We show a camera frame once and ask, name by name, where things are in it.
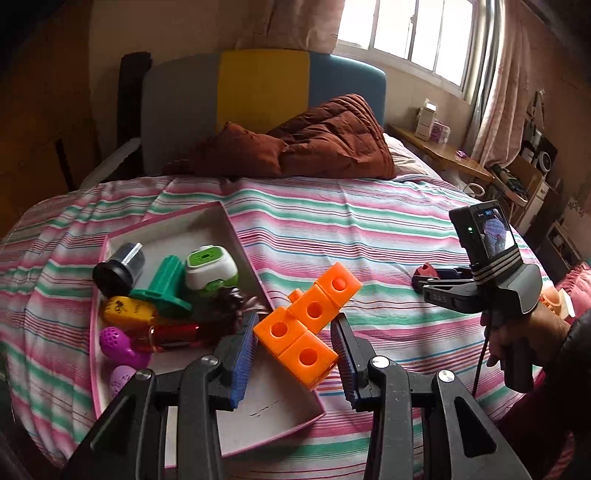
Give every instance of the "cardboard box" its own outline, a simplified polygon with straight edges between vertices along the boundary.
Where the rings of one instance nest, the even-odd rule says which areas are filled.
[[[136,288],[146,288],[160,262],[167,255],[182,260],[202,245],[221,245],[238,266],[239,288],[243,294],[257,296],[272,310],[262,284],[252,268],[226,211],[219,202],[207,203],[136,223],[109,234],[103,243],[99,261],[108,259],[126,242],[142,243],[146,258]],[[114,365],[102,354],[99,333],[107,326],[101,318],[104,301],[94,288],[90,319],[90,371],[96,416],[111,401],[109,377]],[[202,356],[203,349],[183,349],[155,353],[149,368],[157,374],[186,367]],[[244,400],[234,412],[217,412],[220,446],[223,456],[234,455],[296,432],[324,416],[315,392],[303,387],[259,344]],[[169,408],[166,432],[165,464],[176,464],[175,407]],[[201,433],[196,432],[196,441]]]

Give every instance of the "yellow headboard panel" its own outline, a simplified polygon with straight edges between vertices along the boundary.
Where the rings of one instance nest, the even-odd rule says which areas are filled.
[[[234,122],[265,133],[308,107],[310,56],[296,50],[222,53],[217,78],[217,131]]]

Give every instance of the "white pillow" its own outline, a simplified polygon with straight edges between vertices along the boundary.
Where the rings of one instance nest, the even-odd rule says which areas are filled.
[[[388,145],[388,150],[392,155],[394,165],[396,165],[396,175],[406,175],[409,173],[418,173],[422,175],[428,175],[435,179],[441,177],[427,165],[423,160],[413,154],[408,148],[406,148],[400,140],[394,137],[390,137],[388,134],[384,134],[384,140]]]

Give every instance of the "electronic device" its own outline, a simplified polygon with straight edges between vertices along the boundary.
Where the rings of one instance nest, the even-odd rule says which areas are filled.
[[[496,200],[452,210],[450,220],[466,249],[472,278],[457,274],[460,269],[437,270],[437,278],[419,274],[413,279],[425,301],[461,313],[483,312],[490,327],[518,320],[538,304],[542,276],[535,264],[524,264],[501,205]],[[489,329],[476,369],[476,391],[480,365],[488,344]],[[501,368],[505,385],[526,393],[533,388],[534,352],[523,338],[506,348]]]
[[[542,136],[540,143],[535,151],[532,165],[542,172],[542,178],[546,178],[548,172],[554,166],[558,150],[550,141]]]

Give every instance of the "striped bedsheet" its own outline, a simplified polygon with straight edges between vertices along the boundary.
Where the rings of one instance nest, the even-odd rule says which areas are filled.
[[[420,372],[448,368],[467,387],[482,347],[479,315],[425,304],[410,287],[414,270],[467,264],[450,209],[474,203],[443,180],[394,181],[141,178],[101,184],[31,208],[0,250],[0,335],[12,402],[54,463],[72,454],[95,421],[90,391],[91,271],[106,233],[220,200],[275,306],[307,289],[335,261],[363,282],[344,308],[376,352]],[[517,237],[525,261],[537,262]],[[329,341],[328,329],[320,334]],[[338,372],[318,387],[327,414],[313,426],[226,460],[236,479],[360,479],[371,415],[345,400]],[[492,416],[519,395],[499,368],[484,368],[478,400]],[[415,469],[421,471],[414,412]]]

